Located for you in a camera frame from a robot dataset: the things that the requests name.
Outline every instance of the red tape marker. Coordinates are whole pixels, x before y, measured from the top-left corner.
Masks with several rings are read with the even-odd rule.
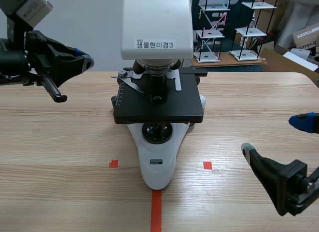
[[[152,191],[151,232],[161,232],[161,191]]]
[[[109,164],[109,168],[118,168],[118,166],[119,166],[119,161],[112,160],[111,163]]]
[[[204,169],[205,170],[212,170],[213,169],[213,166],[212,166],[210,161],[204,161]]]

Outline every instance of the white microscope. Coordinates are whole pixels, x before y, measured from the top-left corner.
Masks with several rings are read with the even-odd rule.
[[[193,56],[190,0],[124,0],[122,59],[136,60],[118,72],[114,119],[127,124],[139,152],[145,183],[154,190],[171,181],[189,127],[201,123],[206,99],[199,76],[179,69]]]

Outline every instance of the wooden table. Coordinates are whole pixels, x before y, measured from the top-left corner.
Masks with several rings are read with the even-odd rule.
[[[125,125],[113,121],[116,80],[86,72],[62,86],[0,88],[0,232],[149,232],[151,190]],[[319,112],[319,90],[297,73],[212,73],[202,79],[205,118],[189,131],[162,192],[164,232],[317,232],[319,201],[277,215],[240,146],[282,163],[319,166],[319,136],[291,115]],[[119,160],[117,169],[109,169]],[[213,170],[204,170],[211,161]]]

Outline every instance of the microscope base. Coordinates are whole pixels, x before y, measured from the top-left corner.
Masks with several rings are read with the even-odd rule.
[[[203,109],[206,105],[204,96],[200,96]],[[179,147],[190,124],[172,123],[173,133],[169,141],[155,145],[147,142],[142,134],[143,124],[130,124],[128,128],[139,151],[142,177],[153,190],[164,189],[171,181]]]

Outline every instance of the microscope stage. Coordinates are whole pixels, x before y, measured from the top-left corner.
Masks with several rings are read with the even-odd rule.
[[[117,124],[134,123],[201,123],[204,111],[202,108],[196,78],[206,76],[195,73],[196,70],[180,72],[181,91],[176,91],[174,79],[166,79],[167,102],[154,104],[150,96],[150,75],[139,80],[132,79],[144,90],[140,93],[121,82],[117,102],[114,105],[114,119]]]

